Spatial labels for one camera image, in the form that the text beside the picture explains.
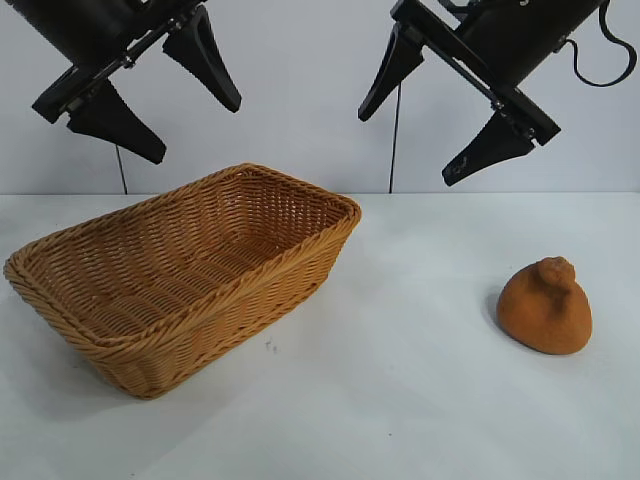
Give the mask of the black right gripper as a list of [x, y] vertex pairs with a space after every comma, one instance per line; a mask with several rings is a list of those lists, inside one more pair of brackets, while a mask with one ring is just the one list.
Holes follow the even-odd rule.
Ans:
[[391, 92], [420, 66], [424, 44], [446, 60], [459, 60], [487, 85], [495, 113], [442, 170], [447, 186], [503, 161], [526, 156], [560, 127], [519, 88], [598, 7], [598, 1], [479, 1], [449, 27], [419, 1], [399, 1], [374, 81], [358, 108], [366, 122]]

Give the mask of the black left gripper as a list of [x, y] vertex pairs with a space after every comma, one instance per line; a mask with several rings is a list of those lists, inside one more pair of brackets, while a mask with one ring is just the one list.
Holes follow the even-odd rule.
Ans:
[[[198, 1], [11, 1], [9, 6], [72, 64], [32, 108], [54, 123], [94, 82], [129, 66], [163, 35], [163, 52], [186, 69], [230, 112], [240, 109], [235, 86]], [[67, 128], [161, 163], [164, 142], [104, 80], [69, 112]]]

